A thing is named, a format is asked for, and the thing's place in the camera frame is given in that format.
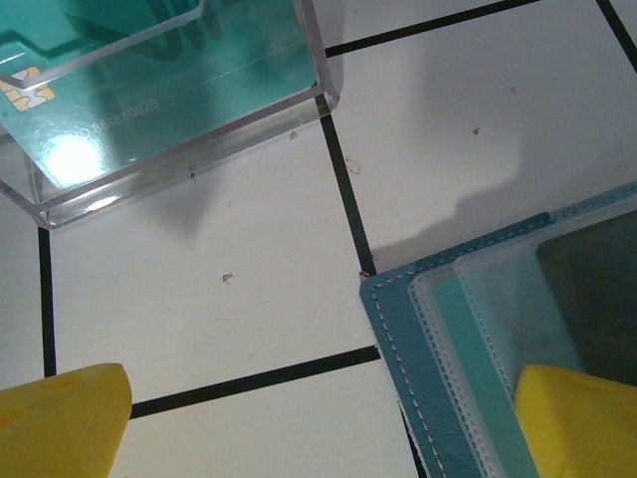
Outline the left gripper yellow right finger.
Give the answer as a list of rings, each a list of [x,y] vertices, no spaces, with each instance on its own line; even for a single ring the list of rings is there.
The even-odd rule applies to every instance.
[[[514,404],[539,476],[636,475],[635,386],[533,364]]]

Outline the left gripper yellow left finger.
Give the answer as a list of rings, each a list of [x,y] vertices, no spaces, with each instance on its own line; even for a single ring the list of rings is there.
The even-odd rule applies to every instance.
[[[1,391],[3,477],[107,477],[131,414],[123,366],[100,363]]]

